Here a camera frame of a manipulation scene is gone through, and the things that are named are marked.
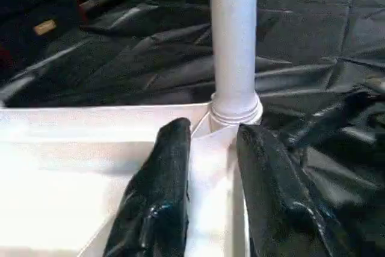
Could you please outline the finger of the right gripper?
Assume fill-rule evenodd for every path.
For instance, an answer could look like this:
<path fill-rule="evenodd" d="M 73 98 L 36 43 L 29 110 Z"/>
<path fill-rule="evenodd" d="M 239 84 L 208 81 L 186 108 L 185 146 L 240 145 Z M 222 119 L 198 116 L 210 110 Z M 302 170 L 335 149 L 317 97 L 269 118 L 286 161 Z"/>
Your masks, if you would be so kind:
<path fill-rule="evenodd" d="M 384 102 L 384 83 L 363 83 L 324 108 L 289 124 L 283 129 L 283 143 L 292 149 L 321 143 L 377 102 Z"/>

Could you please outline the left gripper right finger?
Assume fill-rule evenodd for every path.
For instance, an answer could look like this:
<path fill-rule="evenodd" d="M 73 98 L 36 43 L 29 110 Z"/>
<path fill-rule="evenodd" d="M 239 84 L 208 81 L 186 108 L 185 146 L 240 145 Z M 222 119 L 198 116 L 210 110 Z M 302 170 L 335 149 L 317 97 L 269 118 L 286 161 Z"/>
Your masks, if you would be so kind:
<path fill-rule="evenodd" d="M 236 151 L 257 256 L 355 256 L 352 238 L 271 131 L 241 124 Z"/>

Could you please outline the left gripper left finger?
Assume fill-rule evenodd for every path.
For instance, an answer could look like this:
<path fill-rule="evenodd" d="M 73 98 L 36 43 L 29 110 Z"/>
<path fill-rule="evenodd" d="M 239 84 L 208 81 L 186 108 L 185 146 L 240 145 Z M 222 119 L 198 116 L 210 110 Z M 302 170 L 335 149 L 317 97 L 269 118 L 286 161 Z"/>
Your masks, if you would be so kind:
<path fill-rule="evenodd" d="M 104 256 L 183 256 L 188 229 L 190 121 L 160 128 L 154 147 L 129 181 Z"/>

